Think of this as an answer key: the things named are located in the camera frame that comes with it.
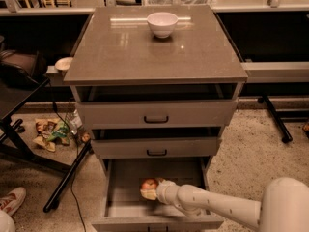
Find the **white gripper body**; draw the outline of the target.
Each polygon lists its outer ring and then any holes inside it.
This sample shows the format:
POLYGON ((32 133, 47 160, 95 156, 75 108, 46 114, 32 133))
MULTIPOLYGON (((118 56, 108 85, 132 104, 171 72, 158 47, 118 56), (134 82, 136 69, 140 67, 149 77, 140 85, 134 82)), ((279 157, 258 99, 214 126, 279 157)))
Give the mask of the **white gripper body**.
POLYGON ((156 187, 157 199, 163 204, 178 207, 180 205, 178 199, 179 188, 180 187, 172 181, 159 181, 156 187))

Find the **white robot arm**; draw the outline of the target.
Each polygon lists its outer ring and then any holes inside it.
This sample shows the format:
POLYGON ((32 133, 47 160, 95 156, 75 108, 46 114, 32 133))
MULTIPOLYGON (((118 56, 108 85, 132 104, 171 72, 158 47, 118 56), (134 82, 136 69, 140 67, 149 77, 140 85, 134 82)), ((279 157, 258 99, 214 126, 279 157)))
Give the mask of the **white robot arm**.
POLYGON ((140 193, 189 217, 206 209, 255 232, 309 232, 309 187, 293 178, 273 180, 260 201, 179 186, 162 178, 145 180, 140 193))

